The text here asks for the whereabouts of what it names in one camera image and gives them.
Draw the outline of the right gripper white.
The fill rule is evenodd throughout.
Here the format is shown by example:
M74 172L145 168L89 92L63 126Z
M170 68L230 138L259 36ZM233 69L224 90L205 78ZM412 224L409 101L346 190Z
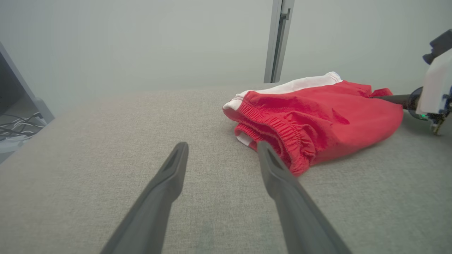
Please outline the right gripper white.
M411 95L371 96L370 98L382 99L391 103L410 107ZM442 114L452 98L452 48L436 57L428 68L423 90L417 106L417 114Z

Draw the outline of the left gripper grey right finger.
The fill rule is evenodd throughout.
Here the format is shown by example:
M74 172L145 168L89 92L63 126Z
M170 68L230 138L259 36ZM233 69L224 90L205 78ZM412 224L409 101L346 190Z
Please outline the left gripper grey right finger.
M274 200L289 254L352 254L272 146L257 145L263 182Z

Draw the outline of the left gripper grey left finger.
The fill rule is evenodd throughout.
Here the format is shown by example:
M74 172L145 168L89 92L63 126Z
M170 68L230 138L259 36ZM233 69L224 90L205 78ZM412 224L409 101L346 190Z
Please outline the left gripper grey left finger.
M161 254L171 206L183 189L188 156L188 143L173 148L101 254Z

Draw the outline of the red shorts white side panels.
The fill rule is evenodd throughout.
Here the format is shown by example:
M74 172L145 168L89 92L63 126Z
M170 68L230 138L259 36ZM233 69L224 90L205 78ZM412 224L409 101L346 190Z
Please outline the red shorts white side panels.
M344 157L389 138L400 126L402 106L373 90L341 79L334 71L264 90L247 90L224 104L237 122L234 135L257 150L266 141L299 177L318 163Z

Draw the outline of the black computer tower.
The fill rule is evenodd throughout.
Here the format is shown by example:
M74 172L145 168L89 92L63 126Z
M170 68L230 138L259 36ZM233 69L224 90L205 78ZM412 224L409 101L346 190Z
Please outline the black computer tower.
M35 106L5 57L0 53L0 115L5 114L21 99L31 107Z

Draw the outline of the grey metal partition post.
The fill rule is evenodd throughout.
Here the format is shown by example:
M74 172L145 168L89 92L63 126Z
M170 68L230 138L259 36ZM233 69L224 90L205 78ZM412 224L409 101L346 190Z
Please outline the grey metal partition post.
M295 0L273 0L264 83L280 81Z

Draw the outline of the grey partition end frame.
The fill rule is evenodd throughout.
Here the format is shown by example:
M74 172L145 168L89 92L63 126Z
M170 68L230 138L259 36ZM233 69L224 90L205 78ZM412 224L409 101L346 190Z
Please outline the grey partition end frame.
M36 97L35 94L32 92L31 88L25 81L24 77L19 72L19 70L16 67L16 65L14 64L13 60L10 58L10 55L7 53L7 50L3 46L2 42L0 42L0 54L2 55L2 58L4 59L5 64L9 67L9 69L13 73L15 79L21 85L21 87L23 87L24 91L27 93L29 98L32 100L35 107L39 110L39 112L42 115L42 117L44 118L44 120L47 123L50 123L52 120L54 120L55 117L52 114L52 112L50 111L50 109L48 108L48 106L46 105L46 103L44 102L44 100L42 100L39 97Z

